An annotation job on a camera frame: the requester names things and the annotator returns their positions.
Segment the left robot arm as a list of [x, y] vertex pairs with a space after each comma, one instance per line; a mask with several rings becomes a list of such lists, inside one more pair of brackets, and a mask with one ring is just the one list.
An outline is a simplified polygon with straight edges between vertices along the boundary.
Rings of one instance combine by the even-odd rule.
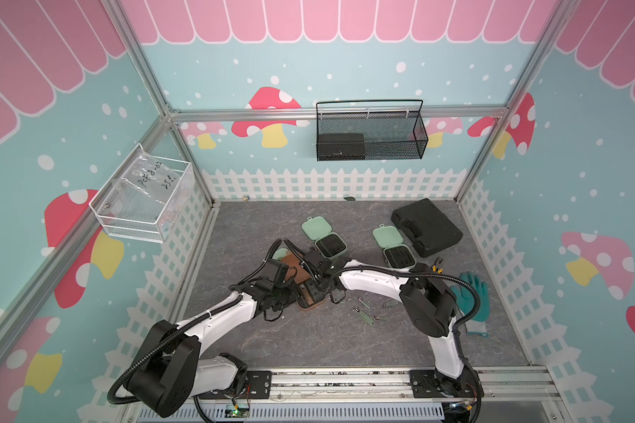
[[209, 391], [243, 390], [247, 366], [231, 354], [201, 358], [214, 342], [268, 310], [282, 312], [296, 300], [287, 277], [292, 269], [268, 259], [252, 275], [232, 285], [220, 303], [172, 324], [161, 320], [146, 335], [132, 364], [107, 394], [111, 405], [140, 402], [167, 418], [187, 400]]

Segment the brown case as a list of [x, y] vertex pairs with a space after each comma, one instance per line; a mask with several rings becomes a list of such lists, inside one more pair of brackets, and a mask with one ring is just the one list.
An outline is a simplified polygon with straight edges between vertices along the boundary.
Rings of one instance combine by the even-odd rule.
[[319, 290], [317, 282], [310, 273], [301, 266], [298, 257], [293, 253], [287, 253], [280, 261], [287, 264], [289, 268], [285, 281], [296, 291], [296, 302], [301, 310], [317, 308], [325, 301], [326, 295]]

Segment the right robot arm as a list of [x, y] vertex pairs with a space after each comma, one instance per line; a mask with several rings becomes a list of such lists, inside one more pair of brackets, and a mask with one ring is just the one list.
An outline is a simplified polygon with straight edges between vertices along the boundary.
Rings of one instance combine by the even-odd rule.
[[400, 302], [414, 327], [429, 337], [435, 364], [432, 385], [448, 398], [483, 397], [479, 375], [460, 344], [459, 326], [482, 306], [479, 292], [470, 283], [425, 264], [403, 271], [349, 257], [330, 260], [314, 249], [301, 254], [299, 261], [328, 293], [363, 291]]

